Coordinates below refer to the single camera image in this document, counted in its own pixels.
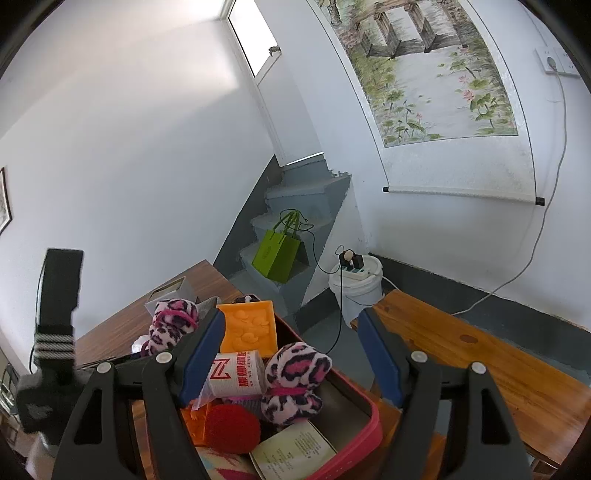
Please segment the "concrete staircase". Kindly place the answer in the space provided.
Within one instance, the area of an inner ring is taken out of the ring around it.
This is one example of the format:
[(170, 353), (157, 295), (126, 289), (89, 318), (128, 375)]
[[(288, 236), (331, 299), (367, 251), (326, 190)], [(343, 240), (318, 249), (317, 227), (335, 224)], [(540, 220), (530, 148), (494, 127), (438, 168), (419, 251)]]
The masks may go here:
[[(242, 292), (273, 300), (277, 314), (294, 323), (350, 183), (349, 174), (332, 172), (321, 153), (287, 166), (273, 158), (238, 214), (216, 268)], [(269, 232), (301, 241), (284, 282), (267, 278), (252, 265)]]

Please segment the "white paper booklet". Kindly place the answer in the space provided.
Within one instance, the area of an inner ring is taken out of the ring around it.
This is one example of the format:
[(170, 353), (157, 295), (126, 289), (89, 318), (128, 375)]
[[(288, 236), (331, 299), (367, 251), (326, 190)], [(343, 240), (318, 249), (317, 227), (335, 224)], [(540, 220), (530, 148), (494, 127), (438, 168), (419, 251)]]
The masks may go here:
[(249, 453), (261, 479), (307, 479), (335, 457), (337, 451), (310, 421), (284, 428)]

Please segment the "grey tissue box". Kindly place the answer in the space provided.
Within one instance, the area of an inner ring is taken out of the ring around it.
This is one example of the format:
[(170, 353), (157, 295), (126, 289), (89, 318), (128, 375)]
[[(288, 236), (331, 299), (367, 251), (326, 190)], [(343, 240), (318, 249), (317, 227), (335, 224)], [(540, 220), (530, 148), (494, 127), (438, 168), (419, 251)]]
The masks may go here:
[(148, 294), (144, 306), (146, 311), (150, 315), (153, 315), (158, 302), (172, 299), (183, 299), (191, 302), (197, 300), (197, 294), (195, 294), (190, 282), (185, 276), (171, 280), (152, 290)]

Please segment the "pink leopard plush scrunchie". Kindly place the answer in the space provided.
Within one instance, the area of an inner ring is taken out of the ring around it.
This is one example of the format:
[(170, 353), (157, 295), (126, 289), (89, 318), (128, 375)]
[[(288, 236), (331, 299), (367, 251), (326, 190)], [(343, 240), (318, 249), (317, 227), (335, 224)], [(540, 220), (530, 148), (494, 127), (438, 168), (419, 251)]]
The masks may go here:
[(198, 325), (197, 304), (184, 299), (158, 301), (140, 354), (153, 356), (170, 350), (182, 337), (197, 330)]

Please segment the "green paper gift bag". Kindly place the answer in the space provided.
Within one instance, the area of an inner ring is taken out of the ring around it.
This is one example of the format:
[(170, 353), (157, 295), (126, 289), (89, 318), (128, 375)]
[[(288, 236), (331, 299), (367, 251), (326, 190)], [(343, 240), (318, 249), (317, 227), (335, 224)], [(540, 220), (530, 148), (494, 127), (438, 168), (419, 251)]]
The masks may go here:
[(252, 260), (253, 268), (264, 278), (285, 284), (294, 276), (294, 269), (308, 267), (307, 247), (301, 239), (304, 227), (308, 227), (308, 220), (300, 210), (281, 212), (279, 221), (263, 236)]

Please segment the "pink leopard plush ball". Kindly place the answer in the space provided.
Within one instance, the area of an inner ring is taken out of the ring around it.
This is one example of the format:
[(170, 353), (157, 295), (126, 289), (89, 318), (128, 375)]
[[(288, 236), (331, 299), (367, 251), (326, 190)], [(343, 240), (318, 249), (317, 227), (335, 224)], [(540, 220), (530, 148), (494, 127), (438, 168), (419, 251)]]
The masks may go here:
[(283, 346), (266, 364), (260, 409), (267, 422), (287, 426), (321, 412), (315, 392), (332, 370), (332, 359), (304, 342)]

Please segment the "white plastic bucket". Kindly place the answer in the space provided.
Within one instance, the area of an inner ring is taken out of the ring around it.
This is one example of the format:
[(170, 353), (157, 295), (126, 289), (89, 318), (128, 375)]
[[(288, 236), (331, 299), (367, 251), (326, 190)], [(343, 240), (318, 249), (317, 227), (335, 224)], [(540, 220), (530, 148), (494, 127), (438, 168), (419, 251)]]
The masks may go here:
[(342, 310), (342, 319), (348, 326), (359, 316), (363, 308), (374, 306), (384, 296), (381, 261), (377, 257), (363, 255), (363, 265), (369, 265), (370, 269), (375, 271), (380, 269), (381, 273), (361, 282), (342, 277), (339, 270), (329, 274), (329, 289), (335, 294)]

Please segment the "red yarn ball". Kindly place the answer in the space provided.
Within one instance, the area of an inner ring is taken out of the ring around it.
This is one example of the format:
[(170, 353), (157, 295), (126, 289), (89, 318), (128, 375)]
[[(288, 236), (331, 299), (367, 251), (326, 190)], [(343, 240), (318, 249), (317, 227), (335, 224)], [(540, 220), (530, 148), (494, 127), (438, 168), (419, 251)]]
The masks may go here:
[(215, 450), (248, 454), (259, 445), (261, 437), (259, 418), (240, 405), (215, 405), (207, 414), (204, 441)]

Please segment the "orange toy block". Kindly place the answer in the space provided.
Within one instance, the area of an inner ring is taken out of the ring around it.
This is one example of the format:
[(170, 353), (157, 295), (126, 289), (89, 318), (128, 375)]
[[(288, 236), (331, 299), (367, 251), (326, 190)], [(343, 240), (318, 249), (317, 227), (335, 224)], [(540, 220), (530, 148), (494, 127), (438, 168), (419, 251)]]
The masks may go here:
[(186, 407), (180, 410), (180, 413), (193, 445), (198, 447), (206, 447), (207, 443), (205, 441), (205, 428), (207, 424), (207, 418), (211, 413), (211, 408), (218, 405), (219, 402), (217, 400), (213, 400), (198, 409), (193, 408), (194, 404), (195, 400), (191, 400)]

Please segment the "orange embossed toy cube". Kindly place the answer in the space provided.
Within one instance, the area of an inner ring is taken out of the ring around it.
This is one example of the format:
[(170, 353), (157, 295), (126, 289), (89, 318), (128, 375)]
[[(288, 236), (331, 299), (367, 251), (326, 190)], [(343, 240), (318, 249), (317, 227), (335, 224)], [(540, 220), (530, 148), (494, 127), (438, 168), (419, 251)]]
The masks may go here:
[(221, 304), (218, 309), (225, 319), (225, 334), (219, 346), (221, 353), (256, 350), (261, 358), (269, 359), (279, 350), (273, 302)]

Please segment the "framed wall picture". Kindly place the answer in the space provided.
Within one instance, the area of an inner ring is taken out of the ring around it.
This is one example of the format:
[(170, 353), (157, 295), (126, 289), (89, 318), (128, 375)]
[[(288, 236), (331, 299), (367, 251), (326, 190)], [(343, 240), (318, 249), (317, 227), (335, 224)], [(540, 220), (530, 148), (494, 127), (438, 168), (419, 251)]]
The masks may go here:
[(0, 168), (0, 202), (0, 233), (2, 233), (12, 221), (5, 167)]

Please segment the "hanging landscape scroll painting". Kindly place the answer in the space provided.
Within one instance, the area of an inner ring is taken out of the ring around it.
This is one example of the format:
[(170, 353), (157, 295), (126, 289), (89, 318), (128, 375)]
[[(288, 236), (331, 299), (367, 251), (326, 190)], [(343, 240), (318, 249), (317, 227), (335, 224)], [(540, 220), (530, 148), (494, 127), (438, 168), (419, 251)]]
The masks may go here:
[(534, 203), (513, 76), (468, 1), (314, 1), (370, 130), (388, 193)]

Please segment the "white power strip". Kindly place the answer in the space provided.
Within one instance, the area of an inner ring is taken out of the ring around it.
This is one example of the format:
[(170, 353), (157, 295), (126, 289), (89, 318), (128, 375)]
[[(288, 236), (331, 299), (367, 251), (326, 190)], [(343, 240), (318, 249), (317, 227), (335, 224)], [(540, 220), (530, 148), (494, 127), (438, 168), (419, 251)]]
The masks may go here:
[(381, 273), (381, 270), (378, 269), (377, 271), (370, 269), (369, 265), (363, 266), (363, 268), (353, 268), (352, 266), (345, 267), (342, 266), (339, 268), (341, 271), (341, 275), (344, 278), (348, 278), (355, 281), (365, 281), (366, 279), (377, 276)]

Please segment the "white red-print tissue pack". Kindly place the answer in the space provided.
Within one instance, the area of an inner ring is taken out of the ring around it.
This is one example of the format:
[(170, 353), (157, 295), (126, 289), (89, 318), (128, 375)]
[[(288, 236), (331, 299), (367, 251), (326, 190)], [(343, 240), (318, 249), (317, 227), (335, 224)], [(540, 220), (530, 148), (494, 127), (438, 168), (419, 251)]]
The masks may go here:
[(263, 395), (266, 378), (259, 352), (218, 353), (207, 374), (204, 392), (221, 399)]

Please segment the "pink storage box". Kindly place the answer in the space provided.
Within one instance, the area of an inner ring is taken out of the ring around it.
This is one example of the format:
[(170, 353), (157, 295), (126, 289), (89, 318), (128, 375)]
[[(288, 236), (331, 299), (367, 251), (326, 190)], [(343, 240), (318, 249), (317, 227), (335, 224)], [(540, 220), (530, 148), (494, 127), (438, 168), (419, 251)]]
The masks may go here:
[[(320, 345), (320, 350), (329, 347), (329, 334), (335, 336), (339, 321), (338, 314), (331, 314), (327, 320), (322, 320), (311, 328), (311, 333), (304, 333), (304, 340), (311, 340), (311, 345)], [(280, 346), (301, 340), (300, 335), (290, 327), (290, 324), (276, 316), (277, 342)], [(349, 327), (342, 327), (341, 337), (335, 350), (329, 353), (335, 362), (329, 376), (321, 385), (321, 396), (325, 402), (318, 416), (311, 419), (311, 423), (328, 438), (329, 442), (339, 451), (353, 440), (360, 440), (361, 446), (356, 453), (363, 454), (359, 462), (353, 462), (353, 457), (346, 457), (346, 466), (333, 467), (332, 473), (339, 473), (335, 479), (374, 479), (378, 468), (380, 447), (384, 439), (383, 426), (379, 410), (379, 399), (369, 390), (363, 388), (356, 380), (362, 380), (369, 386), (374, 381), (374, 374), (370, 371), (370, 362), (363, 351), (358, 335)], [(148, 435), (147, 417), (142, 401), (135, 401), (131, 405), (136, 432), (136, 440), (146, 479), (159, 479), (154, 470), (155, 460), (152, 452), (151, 440)]]

